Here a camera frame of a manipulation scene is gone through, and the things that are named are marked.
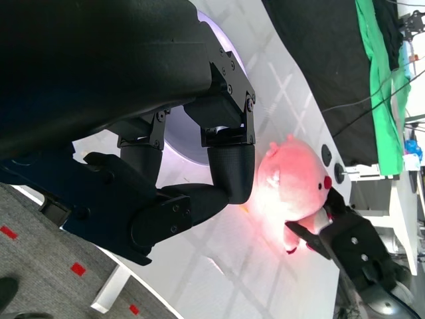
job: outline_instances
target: black cloth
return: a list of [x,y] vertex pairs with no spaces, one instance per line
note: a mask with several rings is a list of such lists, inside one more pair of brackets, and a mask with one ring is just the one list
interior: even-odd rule
[[389,66],[394,70],[399,67],[398,58],[403,44],[403,35],[399,31],[397,5],[388,1],[373,0],[373,6],[379,29],[384,37]]
[[[285,47],[301,68],[320,110],[371,95],[370,62],[354,0],[262,0]],[[370,101],[323,114],[332,135],[371,109]],[[378,162],[372,114],[334,137],[345,165]]]

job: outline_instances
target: red nose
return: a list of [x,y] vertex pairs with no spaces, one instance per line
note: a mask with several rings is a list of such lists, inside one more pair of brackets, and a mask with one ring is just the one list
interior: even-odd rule
[[332,179],[329,176],[325,177],[325,181],[323,182],[325,189],[331,189],[332,187]]

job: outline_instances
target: blue object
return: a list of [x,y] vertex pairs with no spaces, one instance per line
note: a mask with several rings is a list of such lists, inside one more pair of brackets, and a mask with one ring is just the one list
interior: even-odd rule
[[416,154],[419,157],[419,160],[422,161],[423,152],[417,141],[406,140],[404,142],[404,149],[408,154]]

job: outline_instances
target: red carpet mark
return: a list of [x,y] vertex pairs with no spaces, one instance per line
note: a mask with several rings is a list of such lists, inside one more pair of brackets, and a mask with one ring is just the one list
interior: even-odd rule
[[86,269],[79,263],[73,264],[71,270],[75,272],[78,276],[82,276],[86,272]]
[[139,314],[139,308],[134,306],[133,304],[130,306],[130,311],[134,313],[135,316]]
[[0,231],[12,240],[15,240],[16,238],[18,238],[18,234],[14,233],[10,228],[6,226],[2,226],[0,228]]

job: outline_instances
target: white table leg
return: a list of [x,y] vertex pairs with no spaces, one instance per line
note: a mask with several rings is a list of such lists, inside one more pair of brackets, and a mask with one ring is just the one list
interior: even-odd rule
[[130,273],[127,271],[127,268],[117,265],[94,299],[91,307],[102,314],[107,313],[120,295],[129,277]]

